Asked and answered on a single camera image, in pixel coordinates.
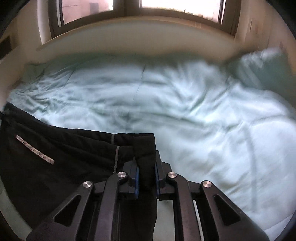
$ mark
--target metal bolt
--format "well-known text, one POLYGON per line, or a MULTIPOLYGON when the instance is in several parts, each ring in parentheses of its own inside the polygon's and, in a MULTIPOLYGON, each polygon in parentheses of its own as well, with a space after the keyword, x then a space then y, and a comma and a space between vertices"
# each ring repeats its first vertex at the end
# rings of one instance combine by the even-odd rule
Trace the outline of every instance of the metal bolt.
POLYGON ((83 183, 83 187, 84 188, 90 188, 92 186, 92 182, 91 181, 86 181, 83 183))
POLYGON ((175 173, 175 172, 168 173, 168 177, 170 177, 170 178, 175 178, 176 176, 177 176, 177 173, 175 173))
POLYGON ((202 183, 202 185, 205 187, 205 188, 210 188, 212 186, 212 183, 210 181, 204 181, 202 183))
POLYGON ((126 177, 126 173, 125 172, 119 172, 117 174, 117 176, 120 177, 120 178, 123 178, 123 177, 126 177))

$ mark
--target bed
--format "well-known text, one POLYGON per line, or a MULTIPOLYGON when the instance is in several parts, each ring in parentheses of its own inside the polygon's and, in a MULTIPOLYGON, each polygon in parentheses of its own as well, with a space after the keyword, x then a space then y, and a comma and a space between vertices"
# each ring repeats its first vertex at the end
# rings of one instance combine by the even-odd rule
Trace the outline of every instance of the bed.
MULTIPOLYGON (((80 53, 28 64, 7 101, 58 127, 154 133, 173 171, 211 180, 275 240, 296 209, 295 83, 278 49, 219 65, 80 53)), ((0 210, 25 239, 31 228, 1 190, 0 210)), ((154 240, 172 239, 172 203, 159 202, 154 240)))

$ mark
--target black pants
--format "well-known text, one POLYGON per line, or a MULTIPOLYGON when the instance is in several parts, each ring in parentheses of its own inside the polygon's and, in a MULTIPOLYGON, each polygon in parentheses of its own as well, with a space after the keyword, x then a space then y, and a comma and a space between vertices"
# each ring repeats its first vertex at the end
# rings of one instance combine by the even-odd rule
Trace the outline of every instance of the black pants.
POLYGON ((153 134, 49 126, 8 103, 0 129, 0 175, 17 211, 36 227, 84 181, 104 181, 135 157, 139 199, 125 203, 122 240, 152 240, 156 222, 153 134))

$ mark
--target window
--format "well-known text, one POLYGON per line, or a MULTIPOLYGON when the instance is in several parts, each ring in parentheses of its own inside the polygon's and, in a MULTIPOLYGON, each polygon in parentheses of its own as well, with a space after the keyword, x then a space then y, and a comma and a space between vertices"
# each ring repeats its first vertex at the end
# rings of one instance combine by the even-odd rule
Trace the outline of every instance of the window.
POLYGON ((74 28, 118 17, 181 18, 235 35, 241 0, 49 0, 52 37, 74 28))

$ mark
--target window frame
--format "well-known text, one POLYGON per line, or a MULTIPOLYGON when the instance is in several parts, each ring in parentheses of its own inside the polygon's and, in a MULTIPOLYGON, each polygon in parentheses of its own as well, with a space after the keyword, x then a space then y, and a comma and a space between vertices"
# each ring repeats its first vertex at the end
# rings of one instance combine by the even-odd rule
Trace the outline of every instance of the window frame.
POLYGON ((158 8, 142 8, 140 7, 140 4, 141 0, 113 0, 112 11, 100 12, 63 24, 62 0, 49 0, 48 13, 51 36, 52 38, 55 38, 63 33, 90 23, 130 16, 162 16, 185 19, 214 27, 235 36, 241 8, 241 0, 226 0, 223 21, 222 24, 220 24, 223 6, 220 7, 218 23, 215 23, 211 20, 184 12, 158 8))

